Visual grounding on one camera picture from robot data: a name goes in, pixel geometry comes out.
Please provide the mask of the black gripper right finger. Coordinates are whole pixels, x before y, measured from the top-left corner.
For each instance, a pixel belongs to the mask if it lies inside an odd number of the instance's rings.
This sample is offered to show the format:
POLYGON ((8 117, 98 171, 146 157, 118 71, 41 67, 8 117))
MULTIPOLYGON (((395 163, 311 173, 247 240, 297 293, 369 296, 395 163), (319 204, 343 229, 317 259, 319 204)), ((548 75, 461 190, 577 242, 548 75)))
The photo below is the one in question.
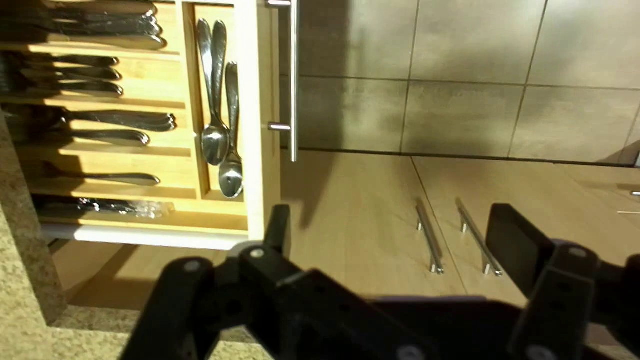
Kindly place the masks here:
POLYGON ((523 296, 530 296, 556 245, 510 204, 489 208, 485 247, 523 296))

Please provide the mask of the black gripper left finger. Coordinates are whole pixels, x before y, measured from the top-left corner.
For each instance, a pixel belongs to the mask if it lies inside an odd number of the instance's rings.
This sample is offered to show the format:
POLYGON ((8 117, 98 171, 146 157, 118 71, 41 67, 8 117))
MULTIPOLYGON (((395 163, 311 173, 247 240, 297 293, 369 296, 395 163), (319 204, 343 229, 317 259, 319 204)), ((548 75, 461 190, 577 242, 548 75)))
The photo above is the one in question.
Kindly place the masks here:
POLYGON ((290 250, 290 207, 276 204, 270 214, 270 223, 264 234, 264 247, 280 257, 290 250))

